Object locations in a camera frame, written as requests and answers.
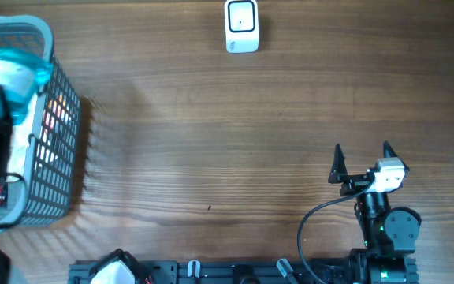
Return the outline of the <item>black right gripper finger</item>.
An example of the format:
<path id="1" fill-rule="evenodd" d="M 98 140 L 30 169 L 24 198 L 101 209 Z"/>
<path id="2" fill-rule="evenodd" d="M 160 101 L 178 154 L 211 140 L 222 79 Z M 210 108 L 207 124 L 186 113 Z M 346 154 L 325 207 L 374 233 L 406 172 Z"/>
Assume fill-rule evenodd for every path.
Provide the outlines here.
<path id="1" fill-rule="evenodd" d="M 330 184 L 344 183 L 348 180 L 348 171 L 345 164 L 345 157 L 341 145 L 334 148 L 333 165 L 331 166 L 328 182 Z"/>
<path id="2" fill-rule="evenodd" d="M 399 157 L 399 155 L 393 150 L 390 143 L 385 140 L 383 143 L 383 155 L 385 158 L 398 158 L 404 166 L 404 171 L 409 172 L 410 167 Z"/>

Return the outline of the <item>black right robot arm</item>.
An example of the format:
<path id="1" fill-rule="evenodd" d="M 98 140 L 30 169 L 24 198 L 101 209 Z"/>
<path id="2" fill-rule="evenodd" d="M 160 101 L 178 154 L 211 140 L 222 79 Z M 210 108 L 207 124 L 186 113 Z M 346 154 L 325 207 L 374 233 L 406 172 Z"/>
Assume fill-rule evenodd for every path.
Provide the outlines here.
<path id="1" fill-rule="evenodd" d="M 343 271 L 331 274 L 335 283 L 400 283 L 419 281 L 415 242 L 422 218 L 409 207 L 391 207 L 389 194 L 402 188 L 410 169 L 390 144 L 383 157 L 364 174 L 349 174 L 341 146 L 335 146 L 329 183 L 340 184 L 342 197 L 354 197 L 355 216 L 364 247 L 354 248 L 344 259 Z"/>

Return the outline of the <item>blue liquid plastic bottle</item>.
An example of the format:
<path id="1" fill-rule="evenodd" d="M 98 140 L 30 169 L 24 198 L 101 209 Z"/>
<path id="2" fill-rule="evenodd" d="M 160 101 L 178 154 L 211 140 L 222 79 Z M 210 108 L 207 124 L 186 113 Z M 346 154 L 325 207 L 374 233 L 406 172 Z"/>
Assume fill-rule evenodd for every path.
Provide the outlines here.
<path id="1" fill-rule="evenodd" d="M 0 119 L 9 115 L 14 125 L 28 116 L 34 95 L 51 79 L 53 64 L 33 53 L 0 49 Z"/>

